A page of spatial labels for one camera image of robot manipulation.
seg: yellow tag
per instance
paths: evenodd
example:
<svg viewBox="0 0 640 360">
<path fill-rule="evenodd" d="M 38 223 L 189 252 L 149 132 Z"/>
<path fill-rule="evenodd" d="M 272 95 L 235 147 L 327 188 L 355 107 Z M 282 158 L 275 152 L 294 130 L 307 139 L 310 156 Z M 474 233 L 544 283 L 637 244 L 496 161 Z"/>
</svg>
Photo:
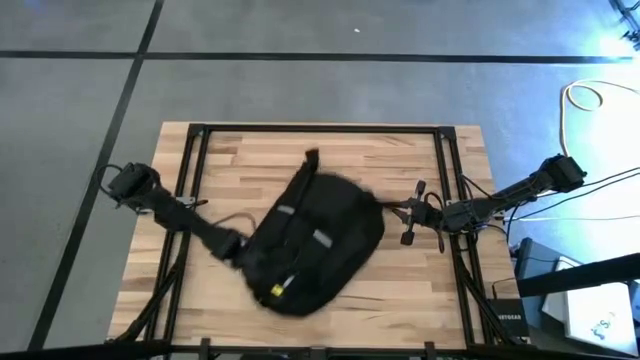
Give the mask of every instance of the yellow tag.
<svg viewBox="0 0 640 360">
<path fill-rule="evenodd" d="M 283 291 L 284 291 L 284 288 L 278 284 L 273 285 L 273 287 L 271 288 L 271 294 L 275 296 L 282 295 Z"/>
</svg>

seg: gray floor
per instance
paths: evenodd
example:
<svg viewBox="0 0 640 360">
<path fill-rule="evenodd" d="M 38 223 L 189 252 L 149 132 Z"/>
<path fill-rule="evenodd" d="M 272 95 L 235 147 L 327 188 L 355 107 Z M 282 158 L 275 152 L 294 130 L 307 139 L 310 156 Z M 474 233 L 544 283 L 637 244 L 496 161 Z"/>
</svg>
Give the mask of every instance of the gray floor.
<svg viewBox="0 0 640 360">
<path fill-rule="evenodd" d="M 133 51 L 152 6 L 4 1 L 0 50 Z M 616 20 L 606 0 L 167 0 L 150 50 L 631 54 Z M 0 352 L 28 343 L 130 65 L 0 59 Z M 560 88 L 594 77 L 640 87 L 637 65 L 147 60 L 111 160 L 150 161 L 164 120 L 480 124 L 500 187 L 559 152 Z M 591 180 L 638 163 L 638 101 L 605 96 L 599 113 L 567 114 Z M 630 180 L 541 216 L 632 214 L 638 195 Z M 47 346 L 104 339 L 134 221 L 98 197 Z M 512 243 L 531 236 L 593 261 L 640 251 L 625 235 L 639 224 L 515 223 Z"/>
</svg>

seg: black metal frame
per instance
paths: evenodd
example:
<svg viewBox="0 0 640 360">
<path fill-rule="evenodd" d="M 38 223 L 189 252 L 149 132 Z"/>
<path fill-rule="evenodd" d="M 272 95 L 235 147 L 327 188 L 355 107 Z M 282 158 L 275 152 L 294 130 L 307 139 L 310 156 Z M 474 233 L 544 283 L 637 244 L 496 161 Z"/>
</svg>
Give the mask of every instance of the black metal frame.
<svg viewBox="0 0 640 360">
<path fill-rule="evenodd" d="M 175 196 L 182 196 L 184 191 L 184 185 L 186 183 L 186 176 L 189 169 L 190 157 L 192 154 L 195 138 L 197 136 L 201 136 L 200 149 L 198 151 L 196 167 L 194 169 L 194 178 L 193 178 L 193 186 L 191 188 L 191 197 L 195 198 L 195 201 L 198 200 L 200 181 L 202 178 L 202 172 L 204 168 L 204 162 L 207 154 L 207 144 L 209 142 L 210 136 L 214 132 L 218 131 L 254 131 L 254 132 L 315 132 L 315 133 L 331 133 L 331 132 L 342 132 L 342 133 L 420 133 L 425 135 L 432 135 L 434 137 L 434 144 L 436 150 L 436 158 L 438 162 L 438 171 L 440 174 L 440 182 L 442 186 L 442 194 L 444 201 L 450 201 L 451 191 L 449 188 L 449 180 L 446 170 L 446 163 L 444 157 L 443 150 L 443 139 L 449 140 L 450 149 L 452 150 L 452 158 L 454 159 L 454 169 L 456 169 L 456 183 L 458 184 L 458 190 L 460 191 L 462 186 L 462 178 L 459 176 L 461 171 L 459 154 L 457 151 L 457 142 L 455 136 L 455 128 L 454 127 L 429 127 L 429 126 L 379 126 L 379 125 L 364 125 L 364 126 L 349 126 L 349 125 L 238 125 L 238 124 L 190 124 L 187 132 L 187 139 L 185 143 L 185 148 L 182 156 L 182 162 L 180 164 L 180 170 L 178 173 L 178 182 L 176 184 Z M 460 193 L 461 198 L 464 195 L 464 189 Z M 158 266 L 158 276 L 156 278 L 155 291 L 154 294 L 158 291 L 158 289 L 164 284 L 166 280 L 166 272 L 169 268 L 169 261 L 171 258 L 171 249 L 173 247 L 175 233 L 168 231 L 165 236 L 165 241 L 162 248 L 160 264 Z M 188 244 L 190 241 L 191 234 L 184 233 L 182 237 L 182 242 L 180 244 L 180 259 L 183 254 L 186 259 L 188 252 Z M 456 286 L 458 290 L 458 299 L 460 304 L 460 312 L 462 315 L 462 325 L 463 332 L 465 338 L 465 344 L 467 346 L 475 343 L 473 328 L 471 325 L 471 314 L 469 308 L 469 300 L 467 298 L 467 288 L 469 286 L 476 286 L 481 289 L 480 291 L 482 296 L 484 297 L 484 286 L 482 285 L 482 275 L 480 270 L 480 265 L 477 258 L 477 251 L 475 247 L 475 242 L 468 239 L 468 248 L 470 249 L 470 254 L 475 254 L 475 258 L 471 257 L 471 266 L 473 271 L 472 283 L 467 283 L 464 280 L 465 272 L 468 273 L 466 268 L 464 268 L 464 263 L 461 261 L 461 251 L 459 245 L 459 237 L 457 235 L 450 236 L 450 245 L 451 245 L 451 253 L 453 259 L 454 273 L 456 279 Z M 175 277 L 175 283 L 173 284 L 173 291 L 171 293 L 171 299 L 169 303 L 169 312 L 167 315 L 167 322 L 165 324 L 164 334 L 162 340 L 171 341 L 173 337 L 173 329 L 175 326 L 176 316 L 177 316 L 177 308 L 178 302 L 180 298 L 182 279 L 184 275 L 184 266 L 186 263 L 179 264 L 178 274 Z M 490 307 L 485 307 L 485 310 L 491 312 Z M 147 326 L 144 339 L 146 341 L 153 340 L 155 338 L 155 328 L 157 324 L 158 315 L 160 312 L 160 307 L 158 306 L 151 316 L 149 321 L 149 326 Z M 485 341 L 491 341 L 490 332 L 488 328 L 488 323 L 485 320 L 486 314 L 482 314 L 482 329 L 483 334 L 485 335 Z M 495 317 L 495 322 L 493 325 L 499 326 L 499 320 Z"/>
<path fill-rule="evenodd" d="M 455 172 L 456 188 L 460 199 L 466 197 L 464 183 L 461 178 L 462 165 L 458 153 L 458 145 L 455 128 L 451 126 L 428 127 L 428 126 L 349 126 L 349 125 L 237 125 L 237 124 L 190 124 L 187 131 L 187 139 L 183 151 L 182 161 L 176 183 L 175 195 L 181 196 L 184 192 L 184 186 L 187 181 L 187 172 L 189 169 L 190 159 L 193 153 L 194 143 L 198 136 L 200 146 L 196 158 L 196 167 L 194 170 L 193 183 L 190 195 L 197 201 L 202 174 L 204 170 L 205 158 L 207 155 L 207 147 L 211 134 L 216 131 L 254 131 L 254 132 L 342 132 L 342 133 L 418 133 L 432 135 L 434 137 L 434 146 L 436 152 L 436 160 L 438 163 L 438 172 L 440 175 L 440 183 L 442 186 L 442 194 L 445 202 L 451 201 L 451 189 L 449 186 L 449 178 L 447 174 L 446 160 L 444 156 L 444 140 L 449 142 L 451 151 L 451 159 Z M 194 353 L 200 354 L 200 359 L 212 359 L 216 353 L 236 353 L 236 354 L 286 354 L 298 357 L 308 357 L 311 360 L 324 360 L 329 357 L 337 356 L 420 356 L 427 360 L 435 360 L 436 356 L 446 357 L 464 357 L 476 359 L 539 359 L 541 357 L 549 359 L 625 359 L 617 357 L 607 357 L 589 354 L 569 354 L 554 351 L 537 350 L 528 345 L 517 345 L 511 341 L 500 320 L 486 301 L 484 294 L 484 286 L 482 283 L 482 271 L 480 269 L 476 243 L 473 236 L 467 234 L 466 241 L 469 249 L 469 262 L 472 268 L 470 273 L 463 261 L 462 252 L 459 244 L 458 235 L 450 235 L 450 246 L 453 260 L 453 268 L 458 292 L 458 300 L 460 305 L 462 330 L 464 333 L 466 349 L 461 350 L 438 350 L 432 342 L 425 342 L 424 348 L 413 349 L 356 349 L 356 348 L 325 348 L 325 347 L 242 347 L 242 346 L 212 346 L 209 338 L 203 338 L 201 344 L 198 345 L 172 345 L 173 332 L 175 328 L 176 317 L 178 313 L 178 304 L 182 290 L 182 281 L 186 268 L 186 259 L 188 256 L 189 242 L 191 234 L 184 232 L 182 241 L 179 246 L 178 256 L 175 263 L 169 269 L 171 258 L 171 249 L 174 246 L 175 233 L 167 232 L 164 239 L 163 249 L 160 256 L 158 266 L 158 276 L 154 287 L 152 300 L 141 312 L 136 320 L 137 326 L 132 332 L 125 332 L 115 340 L 107 341 L 105 344 L 89 345 L 81 347 L 70 347 L 61 349 L 30 349 L 26 352 L 16 352 L 9 354 L 0 354 L 0 360 L 16 360 L 16 359 L 136 359 L 141 357 L 151 357 L 164 355 L 168 359 L 172 353 Z M 628 261 L 637 261 L 638 256 L 629 258 Z M 607 269 L 612 269 L 612 264 L 604 265 Z M 623 276 L 629 276 L 628 270 L 631 266 L 628 263 L 618 263 L 616 269 L 616 279 Z M 553 275 L 552 277 L 560 278 L 559 281 L 565 281 L 566 276 Z M 606 282 L 607 279 L 600 278 L 598 281 Z M 545 291 L 539 285 L 539 279 L 532 279 L 531 285 L 525 284 L 530 292 Z M 585 287 L 585 284 L 573 284 L 573 288 Z M 173 291 L 170 296 L 169 310 L 167 322 L 165 324 L 162 339 L 155 339 L 155 330 L 157 327 L 157 319 L 160 312 L 161 299 L 172 287 Z M 472 328 L 472 320 L 470 316 L 469 300 L 467 291 L 471 293 L 478 304 L 480 310 L 484 344 L 476 344 Z M 135 341 L 142 326 L 146 325 L 146 332 L 143 341 Z M 499 346 L 494 344 L 495 338 L 499 340 Z"/>
</svg>

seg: black floor stripe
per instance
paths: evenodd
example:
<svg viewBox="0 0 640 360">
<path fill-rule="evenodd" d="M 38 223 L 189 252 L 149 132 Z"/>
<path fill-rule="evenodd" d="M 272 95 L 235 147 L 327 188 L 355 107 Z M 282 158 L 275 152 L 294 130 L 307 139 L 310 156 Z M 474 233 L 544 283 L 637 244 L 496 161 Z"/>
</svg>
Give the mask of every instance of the black floor stripe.
<svg viewBox="0 0 640 360">
<path fill-rule="evenodd" d="M 160 7 L 154 6 L 159 16 Z M 146 52 L 156 23 L 144 32 L 144 43 L 137 52 L 91 51 L 27 51 L 0 50 L 0 58 L 24 59 L 132 59 L 147 60 L 246 60 L 246 61 L 362 61 L 406 63 L 466 63 L 466 64 L 631 64 L 634 56 L 516 56 L 516 55 L 429 55 L 429 54 L 357 54 L 357 53 L 251 53 L 251 52 Z"/>
<path fill-rule="evenodd" d="M 144 55 L 146 54 L 147 50 L 149 50 L 149 44 L 151 44 L 151 38 L 153 38 L 153 33 L 156 30 L 156 26 L 158 25 L 158 20 L 160 19 L 160 13 L 162 12 L 163 6 L 164 0 L 156 0 L 155 4 L 153 4 L 151 16 L 149 16 L 149 22 L 147 22 L 147 26 L 145 27 L 144 33 L 142 34 L 140 46 L 138 47 L 139 55 Z"/>
<path fill-rule="evenodd" d="M 0 58 L 18 59 L 133 59 L 135 52 L 0 50 Z"/>
<path fill-rule="evenodd" d="M 628 64 L 633 56 L 502 56 L 502 55 L 421 55 L 357 53 L 215 53 L 149 52 L 148 60 L 253 60 L 253 61 L 372 61 L 417 63 L 495 64 Z"/>
<path fill-rule="evenodd" d="M 138 55 L 131 65 L 129 75 L 127 75 L 127 80 L 125 81 L 124 88 L 120 94 L 120 99 L 118 100 L 115 112 L 111 118 L 111 123 L 109 124 L 109 128 L 102 143 L 102 147 L 100 148 L 100 153 L 91 175 L 93 175 L 96 170 L 106 165 L 109 162 L 109 158 L 111 158 L 120 128 L 122 127 L 122 122 L 124 121 L 125 113 L 127 112 L 127 107 L 131 100 L 131 95 L 133 94 L 133 90 L 144 61 L 144 58 L 140 56 L 140 54 L 143 54 L 149 47 L 163 4 L 164 0 L 156 0 L 153 10 L 151 11 L 149 22 L 147 23 L 142 40 L 140 41 L 140 46 L 138 47 Z M 97 176 L 95 181 L 93 176 L 91 177 L 89 186 L 82 198 L 78 215 L 71 229 L 71 234 L 67 240 L 67 245 L 65 246 L 62 254 L 60 265 L 58 265 L 55 277 L 51 287 L 49 288 L 49 293 L 47 294 L 44 306 L 40 312 L 40 317 L 38 318 L 31 340 L 29 341 L 28 350 L 42 349 L 45 341 L 47 340 L 51 324 L 53 323 L 62 294 L 64 293 L 65 285 L 67 284 L 67 280 L 71 274 L 71 269 L 73 268 L 73 263 L 76 255 L 78 254 L 78 250 L 80 249 L 82 237 L 84 236 L 87 224 L 89 223 L 89 218 L 96 202 L 96 197 L 98 196 L 98 185 L 101 181 L 102 174 Z"/>
</svg>

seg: white cable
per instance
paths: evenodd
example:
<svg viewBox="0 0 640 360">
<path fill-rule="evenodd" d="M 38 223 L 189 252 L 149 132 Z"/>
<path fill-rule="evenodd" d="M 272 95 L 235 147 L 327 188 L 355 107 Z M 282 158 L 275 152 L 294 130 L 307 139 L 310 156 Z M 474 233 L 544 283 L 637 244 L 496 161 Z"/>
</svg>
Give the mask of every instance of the white cable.
<svg viewBox="0 0 640 360">
<path fill-rule="evenodd" d="M 627 215 L 627 216 L 619 216 L 619 217 L 609 217 L 609 218 L 582 218 L 582 217 L 543 217 L 543 218 L 526 218 L 526 219 L 513 219 L 511 221 L 552 221 L 552 220 L 568 220 L 568 221 L 615 221 L 615 220 L 625 220 L 625 219 L 633 219 L 640 218 L 640 215 Z"/>
<path fill-rule="evenodd" d="M 595 88 L 593 88 L 593 85 L 589 85 L 589 83 L 593 83 L 593 84 L 605 84 L 605 85 L 611 85 L 611 86 L 615 86 L 621 89 L 625 89 L 625 90 L 629 90 L 631 92 L 633 92 L 634 94 L 640 96 L 640 89 L 634 89 L 632 87 L 629 86 L 625 86 L 625 85 L 620 85 L 620 84 L 616 84 L 610 81 L 605 81 L 605 80 L 598 80 L 598 79 L 582 79 L 582 80 L 577 80 L 572 82 L 571 84 L 565 86 L 562 89 L 562 95 L 560 98 L 560 147 L 562 147 L 562 152 L 564 153 L 564 156 L 569 157 L 569 148 L 567 147 L 567 139 L 566 139 L 566 135 L 565 135 L 565 108 L 566 108 L 566 100 L 568 100 L 573 106 L 577 107 L 580 110 L 583 111 L 596 111 L 598 109 L 600 109 L 602 107 L 602 104 L 604 103 L 604 97 L 602 96 L 602 94 L 596 90 Z M 580 103 L 578 103 L 574 98 L 573 95 L 571 94 L 571 90 L 573 90 L 573 88 L 583 88 L 586 90 L 591 91 L 597 98 L 598 98 L 598 104 L 594 107 L 586 107 Z"/>
</svg>

